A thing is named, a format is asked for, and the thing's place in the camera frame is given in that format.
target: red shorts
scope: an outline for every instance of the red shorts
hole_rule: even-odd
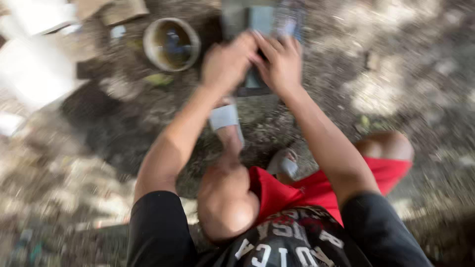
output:
[[[391,191],[412,165],[408,161],[363,158],[373,172],[383,195]],[[291,185],[282,184],[259,167],[251,167],[249,176],[251,178],[250,189],[261,201],[257,222],[284,209],[312,205],[324,207],[335,220],[343,225],[335,193],[323,171],[317,171]]]

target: dirt ground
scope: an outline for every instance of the dirt ground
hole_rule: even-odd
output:
[[[126,226],[90,229],[97,218],[111,214],[114,222],[127,221],[143,157],[200,76],[199,60],[191,69],[171,74],[174,81],[166,86],[144,82],[145,76],[160,71],[143,54],[143,31],[156,19],[178,17],[197,30],[203,52],[222,39],[218,0],[146,3],[151,14],[125,23],[127,32],[120,40],[110,40],[110,29],[97,18],[87,21],[83,33],[95,40],[98,54],[84,64],[84,75],[92,80],[39,113],[40,119],[30,120],[16,139],[2,143],[3,151],[22,151],[15,154],[29,155],[28,166],[35,165],[33,174],[24,168],[15,171],[24,165],[19,163],[8,172],[16,176],[2,177],[4,199],[15,195],[18,205],[39,207],[22,214],[3,207],[3,243],[15,244],[25,229],[33,230],[31,241],[15,250],[17,262],[31,261],[40,246],[43,256],[33,257],[37,265],[125,264]],[[388,198],[431,259],[473,261],[475,0],[307,0],[306,11],[304,88],[352,141],[378,130],[407,135],[415,149],[414,165]],[[302,175],[312,171],[314,162],[300,129],[275,95],[242,97],[237,104],[247,167],[266,167],[273,153],[291,145],[298,148]],[[58,116],[53,122],[52,114]],[[63,139],[45,141],[36,134],[33,142],[28,126]],[[66,148],[54,146],[68,142],[72,144]],[[181,197],[192,203],[206,165],[220,149],[217,137],[205,128],[180,174]],[[30,193],[19,193],[25,184]],[[44,205],[51,188],[63,192],[55,194],[54,207]],[[121,203],[119,211],[98,209],[86,197],[110,200],[111,192]],[[199,227],[190,229],[200,247],[206,247]]]

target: man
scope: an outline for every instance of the man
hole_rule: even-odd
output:
[[[224,96],[252,63],[296,117],[320,167],[310,177],[280,182],[290,183],[295,173],[291,150],[271,162],[277,179],[239,162],[244,139],[235,106]],[[298,41],[242,33],[228,46],[215,46],[202,73],[200,86],[143,161],[128,266],[431,266],[382,196],[411,166],[410,143],[385,132],[353,145],[301,86]],[[218,248],[197,255],[175,182],[208,118],[223,152],[202,179],[198,216]]]

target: foot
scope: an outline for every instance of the foot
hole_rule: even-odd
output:
[[[216,108],[230,104],[230,98],[228,96],[225,96],[218,102]],[[229,125],[226,127],[219,128],[216,131],[218,138],[223,143],[223,153],[229,153],[234,156],[239,156],[239,154],[241,153],[242,142],[239,139],[238,127],[239,125]]]
[[[297,160],[290,152],[286,152],[285,157],[290,161],[297,163]],[[275,177],[279,182],[283,184],[291,184],[294,182],[294,180],[292,180],[292,178],[290,178],[286,173],[278,173]]]

